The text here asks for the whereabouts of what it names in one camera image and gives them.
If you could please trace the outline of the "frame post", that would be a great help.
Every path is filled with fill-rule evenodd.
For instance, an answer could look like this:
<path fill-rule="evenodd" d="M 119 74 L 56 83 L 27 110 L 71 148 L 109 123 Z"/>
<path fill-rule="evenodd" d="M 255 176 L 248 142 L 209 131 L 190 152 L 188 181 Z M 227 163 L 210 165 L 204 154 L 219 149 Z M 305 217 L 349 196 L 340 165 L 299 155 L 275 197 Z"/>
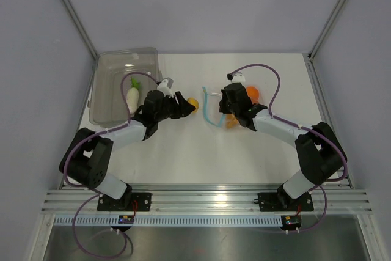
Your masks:
<path fill-rule="evenodd" d="M 93 60 L 97 60 L 98 52 L 91 41 L 74 5 L 71 0 L 60 0 L 62 5 L 64 6 L 68 16 L 71 19 L 71 22 L 74 24 L 79 36 L 81 37 L 85 47 L 87 48 L 89 54 L 91 55 Z"/>
<path fill-rule="evenodd" d="M 348 0 L 337 0 L 335 5 L 333 6 L 331 13 L 329 14 L 319 36 L 317 37 L 312 49 L 308 53 L 309 60 L 313 62 L 315 60 L 315 56 L 320 51 L 323 43 L 325 42 L 327 36 L 331 32 L 334 27 L 338 17 L 342 13 L 345 5 L 348 3 Z"/>

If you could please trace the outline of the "yellow fake fruit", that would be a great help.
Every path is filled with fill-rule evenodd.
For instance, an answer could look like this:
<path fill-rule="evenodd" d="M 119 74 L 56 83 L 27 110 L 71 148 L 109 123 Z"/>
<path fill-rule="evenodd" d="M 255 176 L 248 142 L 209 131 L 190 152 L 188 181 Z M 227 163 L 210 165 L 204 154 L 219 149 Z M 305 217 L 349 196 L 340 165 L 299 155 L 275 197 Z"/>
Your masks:
<path fill-rule="evenodd" d="M 192 111 L 192 113 L 195 114 L 198 111 L 198 109 L 199 109 L 199 102 L 195 98 L 192 98 L 192 97 L 189 97 L 187 99 L 187 102 L 189 104 L 193 105 L 194 110 Z"/>

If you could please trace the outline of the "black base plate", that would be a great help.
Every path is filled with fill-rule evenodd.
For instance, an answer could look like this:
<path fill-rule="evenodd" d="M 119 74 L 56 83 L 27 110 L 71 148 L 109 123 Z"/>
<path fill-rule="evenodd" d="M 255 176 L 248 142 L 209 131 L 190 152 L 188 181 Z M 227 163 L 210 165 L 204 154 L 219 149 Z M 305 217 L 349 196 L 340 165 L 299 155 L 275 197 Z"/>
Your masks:
<path fill-rule="evenodd" d="M 132 192 L 129 199 L 113 199 L 103 195 L 98 200 L 97 211 L 102 212 L 149 212 L 152 193 Z"/>
<path fill-rule="evenodd" d="M 261 212 L 313 212 L 314 206 L 309 193 L 304 193 L 284 206 L 277 198 L 277 192 L 262 192 L 253 200 Z"/>

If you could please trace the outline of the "left frame post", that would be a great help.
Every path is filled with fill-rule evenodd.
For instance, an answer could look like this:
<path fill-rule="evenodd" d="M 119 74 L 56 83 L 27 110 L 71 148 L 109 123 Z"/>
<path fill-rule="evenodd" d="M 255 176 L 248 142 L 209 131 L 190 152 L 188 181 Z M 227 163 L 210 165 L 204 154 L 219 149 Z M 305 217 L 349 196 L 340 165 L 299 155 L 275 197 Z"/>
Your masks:
<path fill-rule="evenodd" d="M 64 6 L 68 16 L 71 19 L 71 22 L 74 24 L 79 36 L 81 37 L 85 47 L 87 48 L 89 54 L 91 55 L 93 60 L 97 60 L 98 52 L 91 41 L 74 5 L 71 0 L 60 0 L 62 5 Z"/>

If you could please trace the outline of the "aluminium mounting rail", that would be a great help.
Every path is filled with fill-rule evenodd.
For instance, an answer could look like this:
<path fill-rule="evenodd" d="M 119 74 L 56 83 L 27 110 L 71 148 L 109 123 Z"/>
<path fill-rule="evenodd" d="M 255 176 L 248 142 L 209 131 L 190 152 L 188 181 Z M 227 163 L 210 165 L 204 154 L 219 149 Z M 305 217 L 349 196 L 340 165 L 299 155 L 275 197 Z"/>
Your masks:
<path fill-rule="evenodd" d="M 151 193 L 151 215 L 256 215 L 259 207 L 253 201 L 260 192 L 275 190 L 272 185 L 134 185 L 137 193 Z M 97 211 L 94 192 L 64 187 L 49 190 L 41 213 L 73 213 L 83 203 L 85 214 Z M 370 215 L 373 212 L 366 191 L 348 185 L 326 185 L 311 193 L 314 212 L 327 207 L 330 215 Z"/>

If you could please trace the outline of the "clear plastic container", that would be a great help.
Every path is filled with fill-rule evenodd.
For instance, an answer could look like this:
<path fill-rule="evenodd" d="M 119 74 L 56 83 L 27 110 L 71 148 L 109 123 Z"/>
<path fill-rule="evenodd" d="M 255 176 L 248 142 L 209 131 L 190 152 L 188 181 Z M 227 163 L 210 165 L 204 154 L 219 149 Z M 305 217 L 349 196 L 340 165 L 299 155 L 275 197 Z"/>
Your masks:
<path fill-rule="evenodd" d="M 91 124 L 109 128 L 128 118 L 123 98 L 131 87 L 131 78 L 141 84 L 139 104 L 142 104 L 161 79 L 156 48 L 108 51 L 99 55 L 88 104 Z"/>

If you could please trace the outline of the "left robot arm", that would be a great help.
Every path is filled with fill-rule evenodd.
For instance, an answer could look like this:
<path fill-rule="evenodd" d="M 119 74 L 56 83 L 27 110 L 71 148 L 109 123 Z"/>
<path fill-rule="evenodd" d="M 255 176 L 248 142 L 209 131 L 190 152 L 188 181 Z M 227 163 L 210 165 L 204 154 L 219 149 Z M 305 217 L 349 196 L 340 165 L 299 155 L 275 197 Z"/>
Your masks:
<path fill-rule="evenodd" d="M 180 92 L 170 97 L 159 90 L 150 91 L 144 104 L 123 125 L 100 132 L 79 129 L 60 162 L 59 170 L 65 179 L 108 196 L 117 210 L 127 210 L 132 203 L 132 187 L 108 172 L 114 149 L 142 142 L 157 131 L 161 121 L 184 118 L 195 110 L 196 107 Z"/>

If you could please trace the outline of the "left controller board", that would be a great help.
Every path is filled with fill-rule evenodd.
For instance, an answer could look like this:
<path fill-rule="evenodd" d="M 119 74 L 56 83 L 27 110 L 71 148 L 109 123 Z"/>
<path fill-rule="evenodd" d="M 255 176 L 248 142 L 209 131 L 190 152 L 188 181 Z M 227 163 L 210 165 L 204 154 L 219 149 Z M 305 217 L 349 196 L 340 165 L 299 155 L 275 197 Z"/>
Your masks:
<path fill-rule="evenodd" d="M 118 223 L 119 224 L 133 224 L 134 223 L 134 216 L 131 216 L 131 215 L 120 215 Z"/>

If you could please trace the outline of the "orange fake fruit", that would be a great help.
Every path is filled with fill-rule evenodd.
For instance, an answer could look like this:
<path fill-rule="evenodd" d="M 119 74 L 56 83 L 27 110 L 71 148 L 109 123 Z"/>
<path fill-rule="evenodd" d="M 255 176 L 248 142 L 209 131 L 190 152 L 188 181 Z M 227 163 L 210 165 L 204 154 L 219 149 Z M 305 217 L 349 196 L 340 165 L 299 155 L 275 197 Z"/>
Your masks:
<path fill-rule="evenodd" d="M 257 102 L 260 99 L 260 92 L 256 87 L 253 86 L 246 87 L 246 93 L 252 101 Z"/>

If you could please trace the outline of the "controller board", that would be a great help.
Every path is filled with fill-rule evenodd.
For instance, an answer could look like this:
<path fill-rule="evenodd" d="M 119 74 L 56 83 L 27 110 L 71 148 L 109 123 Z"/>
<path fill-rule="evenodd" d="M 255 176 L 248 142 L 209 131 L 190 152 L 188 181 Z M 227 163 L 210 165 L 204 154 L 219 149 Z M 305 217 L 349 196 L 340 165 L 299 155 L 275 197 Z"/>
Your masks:
<path fill-rule="evenodd" d="M 282 218 L 282 223 L 285 227 L 289 229 L 295 229 L 301 226 L 301 216 L 293 215 L 293 216 L 284 216 Z"/>
<path fill-rule="evenodd" d="M 133 224 L 134 223 L 134 216 L 131 216 L 131 215 L 120 215 L 118 223 L 119 224 Z"/>

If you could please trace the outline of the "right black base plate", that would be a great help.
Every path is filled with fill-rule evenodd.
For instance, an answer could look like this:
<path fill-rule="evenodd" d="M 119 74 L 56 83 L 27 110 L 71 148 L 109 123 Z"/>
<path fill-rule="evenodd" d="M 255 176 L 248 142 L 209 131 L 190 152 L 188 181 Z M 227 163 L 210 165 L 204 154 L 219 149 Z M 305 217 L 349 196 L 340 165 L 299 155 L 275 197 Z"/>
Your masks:
<path fill-rule="evenodd" d="M 309 193 L 304 193 L 284 206 L 277 198 L 277 192 L 262 192 L 253 200 L 261 212 L 313 212 L 314 206 Z"/>

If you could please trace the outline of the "white fake radish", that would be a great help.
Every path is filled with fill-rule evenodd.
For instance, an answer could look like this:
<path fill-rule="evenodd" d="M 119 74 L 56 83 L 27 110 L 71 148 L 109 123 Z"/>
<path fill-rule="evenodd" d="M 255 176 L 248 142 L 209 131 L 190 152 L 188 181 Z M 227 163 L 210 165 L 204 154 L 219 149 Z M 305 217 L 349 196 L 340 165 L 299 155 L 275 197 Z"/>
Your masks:
<path fill-rule="evenodd" d="M 138 108 L 141 84 L 135 78 L 131 78 L 131 87 L 126 94 L 126 103 L 130 114 L 134 114 Z"/>

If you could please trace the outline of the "zip top bag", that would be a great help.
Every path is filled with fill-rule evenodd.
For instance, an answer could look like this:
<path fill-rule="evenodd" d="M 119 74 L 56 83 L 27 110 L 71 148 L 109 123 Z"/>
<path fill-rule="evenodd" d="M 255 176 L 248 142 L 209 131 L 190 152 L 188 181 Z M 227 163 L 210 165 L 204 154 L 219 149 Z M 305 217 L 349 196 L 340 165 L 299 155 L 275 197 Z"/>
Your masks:
<path fill-rule="evenodd" d="M 249 96 L 247 89 L 239 82 L 230 83 L 225 86 L 220 93 L 207 91 L 202 87 L 204 99 L 202 113 L 204 119 L 211 125 L 218 128 L 232 129 L 237 126 L 256 131 L 253 119 L 268 107 Z M 214 122 L 210 119 L 208 113 L 208 102 L 210 97 L 220 98 L 218 103 L 218 113 L 221 114 L 219 120 Z"/>

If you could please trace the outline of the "golden fake pastry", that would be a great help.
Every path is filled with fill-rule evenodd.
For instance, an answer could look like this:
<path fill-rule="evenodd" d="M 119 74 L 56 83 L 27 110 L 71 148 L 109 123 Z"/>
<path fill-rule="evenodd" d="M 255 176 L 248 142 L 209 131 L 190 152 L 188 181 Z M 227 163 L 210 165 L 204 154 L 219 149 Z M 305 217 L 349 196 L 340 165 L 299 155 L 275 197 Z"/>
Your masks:
<path fill-rule="evenodd" d="M 236 119 L 236 117 L 233 114 L 226 114 L 223 126 L 226 129 L 232 129 L 239 126 L 239 121 Z"/>

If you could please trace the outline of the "right controller board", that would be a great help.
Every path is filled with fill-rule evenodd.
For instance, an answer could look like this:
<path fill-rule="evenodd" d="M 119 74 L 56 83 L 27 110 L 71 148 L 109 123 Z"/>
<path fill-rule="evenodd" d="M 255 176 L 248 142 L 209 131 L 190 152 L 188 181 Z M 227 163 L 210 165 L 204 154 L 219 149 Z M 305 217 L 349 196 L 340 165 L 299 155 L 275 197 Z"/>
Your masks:
<path fill-rule="evenodd" d="M 289 229 L 295 229 L 301 226 L 301 216 L 293 215 L 293 216 L 284 216 L 282 218 L 282 223 L 285 227 Z"/>

